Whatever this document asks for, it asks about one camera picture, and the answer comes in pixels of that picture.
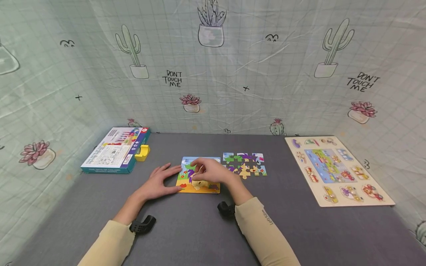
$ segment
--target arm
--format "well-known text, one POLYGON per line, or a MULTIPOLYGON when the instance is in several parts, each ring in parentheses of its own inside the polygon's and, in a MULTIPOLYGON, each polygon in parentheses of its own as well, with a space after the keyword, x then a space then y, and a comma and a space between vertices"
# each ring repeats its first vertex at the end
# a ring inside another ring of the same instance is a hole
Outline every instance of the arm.
POLYGON ((78 266, 120 266, 132 248, 135 233, 129 230, 130 224, 138 216, 147 200, 173 194, 181 187, 165 187, 164 179, 179 173, 182 168, 170 163, 157 167, 148 181, 136 190, 127 200, 114 219, 108 221, 78 266))
POLYGON ((204 165, 203 173, 193 175, 193 180, 224 183, 235 202, 235 219, 250 247, 262 266, 300 266, 300 263, 278 227, 253 197, 241 178, 228 171, 213 159, 195 160, 196 172, 204 165))

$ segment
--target cartoon animal puzzle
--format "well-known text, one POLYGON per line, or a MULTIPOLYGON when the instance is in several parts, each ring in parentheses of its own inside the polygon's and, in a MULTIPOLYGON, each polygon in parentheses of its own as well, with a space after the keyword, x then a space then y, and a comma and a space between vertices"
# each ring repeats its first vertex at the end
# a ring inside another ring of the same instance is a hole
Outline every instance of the cartoon animal puzzle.
MULTIPOLYGON (((191 162, 198 157, 183 157, 181 166, 182 171, 178 175, 176 185, 182 188, 180 193, 220 193, 220 183, 209 183, 207 181, 192 180, 195 173, 195 166, 191 166, 191 162)), ((220 163, 219 157, 205 157, 215 159, 220 163)))
MULTIPOLYGON (((286 137, 285 141, 319 206, 395 205, 337 137, 286 137)), ((256 175, 260 169, 250 171, 256 175)))
POLYGON ((235 155, 233 152, 224 152, 223 161, 226 163, 223 165, 224 167, 243 179, 247 179, 252 173, 254 176, 267 176, 262 153, 238 152, 235 155))

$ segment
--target yellow block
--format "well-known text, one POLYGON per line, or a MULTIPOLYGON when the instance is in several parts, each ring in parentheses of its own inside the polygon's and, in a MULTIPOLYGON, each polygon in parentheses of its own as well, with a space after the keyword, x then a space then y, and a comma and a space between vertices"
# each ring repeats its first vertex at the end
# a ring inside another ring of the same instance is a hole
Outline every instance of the yellow block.
POLYGON ((138 162, 144 162, 147 158, 148 154, 150 153, 150 147, 148 145, 141 145, 139 147, 139 153, 135 154, 135 159, 138 162))

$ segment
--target wrinkled fabric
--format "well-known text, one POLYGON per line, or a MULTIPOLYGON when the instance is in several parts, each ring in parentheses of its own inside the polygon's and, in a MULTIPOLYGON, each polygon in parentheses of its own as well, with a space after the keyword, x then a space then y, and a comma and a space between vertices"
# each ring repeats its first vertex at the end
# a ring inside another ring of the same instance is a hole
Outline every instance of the wrinkled fabric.
POLYGON ((1 1, 0 263, 113 126, 336 135, 426 243, 425 4, 1 1))

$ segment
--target teal box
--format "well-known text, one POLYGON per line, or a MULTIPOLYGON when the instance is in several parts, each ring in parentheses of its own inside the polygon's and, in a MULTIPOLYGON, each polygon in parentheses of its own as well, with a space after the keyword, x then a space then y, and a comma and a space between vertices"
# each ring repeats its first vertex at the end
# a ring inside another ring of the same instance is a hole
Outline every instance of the teal box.
POLYGON ((147 127, 113 127, 81 165, 85 173, 128 174, 135 154, 151 135, 147 127))

